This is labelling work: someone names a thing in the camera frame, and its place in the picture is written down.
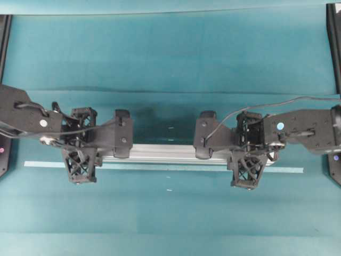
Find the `wire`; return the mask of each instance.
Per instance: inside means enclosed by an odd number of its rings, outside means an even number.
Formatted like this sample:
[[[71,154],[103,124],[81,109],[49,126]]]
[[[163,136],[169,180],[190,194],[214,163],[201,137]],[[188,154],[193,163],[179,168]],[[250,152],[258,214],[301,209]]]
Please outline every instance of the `wire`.
[[[22,137],[32,137],[32,136],[42,136],[42,135],[72,135],[72,134],[83,133],[83,132],[87,132],[91,130],[97,130],[99,128],[103,128],[103,127],[110,126],[113,124],[115,124],[115,122],[109,122],[109,123],[105,123],[102,125],[93,126],[93,127],[89,127],[89,128],[85,128],[85,129],[81,129],[77,131],[69,131],[69,132],[32,132],[32,133],[21,134],[19,135],[19,137],[22,138]]]
[[[26,137],[44,136],[44,135],[72,135],[72,134],[83,133],[83,132],[87,132],[91,130],[97,130],[97,129],[107,127],[113,124],[115,124],[115,122],[108,122],[102,125],[93,126],[93,127],[89,127],[89,128],[85,128],[85,129],[81,129],[77,131],[69,131],[69,132],[30,132],[30,133],[23,132],[19,135],[15,135],[13,133],[0,129],[0,135],[3,135],[11,139],[21,139],[21,138],[26,138]]]
[[[10,139],[19,139],[20,138],[16,134],[10,133],[10,132],[8,132],[6,130],[2,130],[2,129],[0,129],[0,135],[5,136],[5,137],[10,138]]]
[[[244,107],[241,109],[238,109],[236,111],[233,111],[229,113],[228,115],[225,116],[225,118],[218,124],[218,126],[208,135],[206,136],[205,140],[208,140],[213,136],[214,133],[218,131],[218,129],[223,125],[223,123],[229,119],[231,116],[243,112],[249,109],[255,109],[255,108],[264,108],[264,107],[277,107],[277,106],[283,106],[289,103],[293,103],[298,100],[317,100],[317,101],[341,101],[341,99],[331,99],[331,98],[318,98],[318,97],[311,97],[311,96],[301,96],[297,98],[293,98],[291,100],[283,101],[283,102],[278,102],[278,103],[269,103],[269,104],[261,104],[261,105],[254,105],[254,106],[249,106],[249,107]]]
[[[40,104],[35,102],[18,103],[15,105],[16,108],[38,108],[43,116],[48,116],[47,110]]]

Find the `teal surface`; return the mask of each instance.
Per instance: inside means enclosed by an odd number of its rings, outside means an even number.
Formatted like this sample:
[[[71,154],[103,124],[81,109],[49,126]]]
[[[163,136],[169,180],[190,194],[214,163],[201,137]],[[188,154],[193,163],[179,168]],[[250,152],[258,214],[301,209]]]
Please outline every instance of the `teal surface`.
[[[6,14],[33,15],[72,15],[72,14],[131,14],[131,13],[164,13],[190,12],[231,9],[255,9],[306,5],[324,6],[335,0],[1,0],[1,11]]]
[[[19,16],[13,19],[9,52],[4,82],[25,89],[336,91],[324,6]]]
[[[91,106],[99,123],[129,109],[136,143],[190,144],[203,110],[221,119],[247,105],[335,94],[324,6],[301,8],[14,17],[4,83],[46,108]],[[252,192],[231,188],[231,173],[124,165],[75,186],[64,170],[24,167],[61,162],[59,150],[15,141],[0,180],[0,255],[339,255],[341,189],[326,159],[300,145],[280,156],[275,166],[304,173],[265,173]]]

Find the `white strip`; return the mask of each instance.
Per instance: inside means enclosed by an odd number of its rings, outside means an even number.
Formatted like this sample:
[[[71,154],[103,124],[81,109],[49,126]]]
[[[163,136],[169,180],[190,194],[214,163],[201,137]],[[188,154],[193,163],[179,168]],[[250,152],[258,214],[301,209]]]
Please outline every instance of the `white strip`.
[[[25,167],[65,168],[62,162],[25,161]],[[103,170],[140,170],[140,171],[204,171],[226,172],[226,166],[220,165],[169,165],[169,164],[103,164],[96,169]],[[302,167],[266,167],[264,172],[303,173]]]

